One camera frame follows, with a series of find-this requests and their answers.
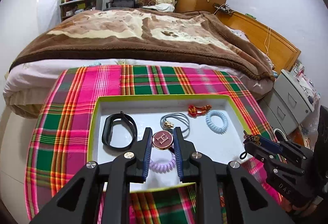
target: tile floor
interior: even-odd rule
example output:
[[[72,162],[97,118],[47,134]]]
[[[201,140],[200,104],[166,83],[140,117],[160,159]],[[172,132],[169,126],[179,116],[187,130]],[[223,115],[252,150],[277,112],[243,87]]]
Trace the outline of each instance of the tile floor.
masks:
[[[5,109],[0,121],[0,196],[18,224],[28,224],[24,198],[27,151],[36,119]]]

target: white nightstand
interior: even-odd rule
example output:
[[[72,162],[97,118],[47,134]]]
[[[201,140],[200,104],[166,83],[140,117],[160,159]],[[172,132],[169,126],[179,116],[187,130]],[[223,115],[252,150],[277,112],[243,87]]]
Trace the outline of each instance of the white nightstand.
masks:
[[[286,135],[314,111],[298,81],[284,69],[273,89],[261,100],[260,108],[271,127],[281,129]]]

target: round maroon pendant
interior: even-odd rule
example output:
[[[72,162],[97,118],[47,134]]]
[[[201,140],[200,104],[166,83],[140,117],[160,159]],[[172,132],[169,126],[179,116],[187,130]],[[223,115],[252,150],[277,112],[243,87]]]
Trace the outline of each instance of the round maroon pendant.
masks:
[[[168,131],[156,132],[153,136],[153,145],[159,150],[166,150],[173,144],[173,135]]]

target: black elastic loop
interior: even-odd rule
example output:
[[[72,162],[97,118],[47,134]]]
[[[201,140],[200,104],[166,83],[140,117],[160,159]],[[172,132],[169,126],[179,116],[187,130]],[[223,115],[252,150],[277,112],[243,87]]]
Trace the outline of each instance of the black elastic loop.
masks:
[[[128,125],[128,127],[132,133],[131,143],[125,147],[114,147],[114,146],[110,145],[110,141],[112,140],[113,122],[116,119],[121,119],[122,121],[124,121]],[[137,126],[136,126],[136,123],[133,120],[133,118],[127,114],[124,114],[121,111],[118,114],[113,114],[106,118],[101,141],[104,145],[106,145],[110,149],[112,149],[114,151],[123,152],[123,151],[129,150],[131,148],[133,143],[137,140],[137,135],[138,135]]]
[[[241,160],[243,160],[243,159],[245,159],[246,157],[247,157],[247,152],[245,151],[245,152],[242,152],[241,154],[240,154],[240,156],[239,156],[239,158],[241,159]]]

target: metal bolt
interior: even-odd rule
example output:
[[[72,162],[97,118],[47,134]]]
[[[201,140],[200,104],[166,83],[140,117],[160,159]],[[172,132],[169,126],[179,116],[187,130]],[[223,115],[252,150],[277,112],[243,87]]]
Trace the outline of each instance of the metal bolt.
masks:
[[[232,167],[232,168],[239,168],[240,167],[240,164],[237,161],[231,161],[230,162],[230,167]]]
[[[131,159],[131,158],[134,157],[134,153],[132,153],[132,152],[126,152],[126,153],[124,154],[124,157],[127,158],[127,159]]]
[[[97,166],[97,163],[94,161],[89,161],[87,163],[87,168],[95,168]]]
[[[198,159],[202,157],[202,154],[200,152],[193,152],[191,156],[195,159]]]

